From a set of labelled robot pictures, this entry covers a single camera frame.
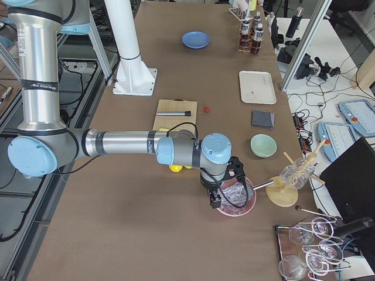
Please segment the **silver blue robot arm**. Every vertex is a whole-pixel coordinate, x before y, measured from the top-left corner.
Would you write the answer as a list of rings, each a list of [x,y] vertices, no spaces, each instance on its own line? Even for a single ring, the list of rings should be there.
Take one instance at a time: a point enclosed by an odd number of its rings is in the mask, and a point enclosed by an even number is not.
[[[23,122],[8,146],[14,168],[30,177],[53,173],[79,158],[120,153],[154,154],[164,165],[200,170],[210,205],[225,198],[222,185],[245,183],[243,164],[231,154],[227,136],[211,133],[199,139],[181,131],[100,132],[71,129],[60,117],[58,33],[85,35],[90,31],[88,1],[8,1],[16,25],[21,68]]]

